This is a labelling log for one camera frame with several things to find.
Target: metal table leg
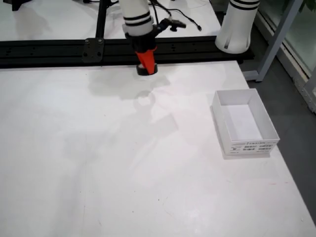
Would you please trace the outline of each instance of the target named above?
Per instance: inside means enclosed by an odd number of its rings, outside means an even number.
[[[294,21],[294,18],[299,10],[299,8],[302,5],[303,0],[292,0],[290,4],[288,5],[284,15],[281,18],[281,21],[276,29],[276,32],[273,36],[273,38],[269,42],[269,47],[262,59],[262,61],[259,64],[258,68],[258,77],[256,81],[262,81],[265,75],[267,74],[267,71],[269,67],[271,66],[271,63],[273,62],[279,48],[282,45],[282,42],[286,36],[286,33],[290,29],[292,22]]]

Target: white cylindrical robot base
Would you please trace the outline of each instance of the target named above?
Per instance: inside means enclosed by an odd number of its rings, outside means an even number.
[[[230,0],[215,44],[223,52],[244,53],[250,46],[250,33],[260,0]]]

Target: metal bracket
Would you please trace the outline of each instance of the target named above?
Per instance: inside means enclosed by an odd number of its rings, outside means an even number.
[[[82,61],[85,63],[99,63],[103,59],[104,39],[87,38],[84,41]]]

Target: glass window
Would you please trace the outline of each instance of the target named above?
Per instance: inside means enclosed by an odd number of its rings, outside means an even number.
[[[260,12],[276,28],[290,0],[262,0]],[[304,0],[285,38],[294,58],[312,72],[316,66],[316,0]]]

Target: gray floor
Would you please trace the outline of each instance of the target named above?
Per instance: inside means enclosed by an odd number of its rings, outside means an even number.
[[[267,43],[254,27],[252,51],[260,59]],[[287,74],[275,59],[256,88],[280,136],[278,147],[316,224],[316,115],[312,114]]]

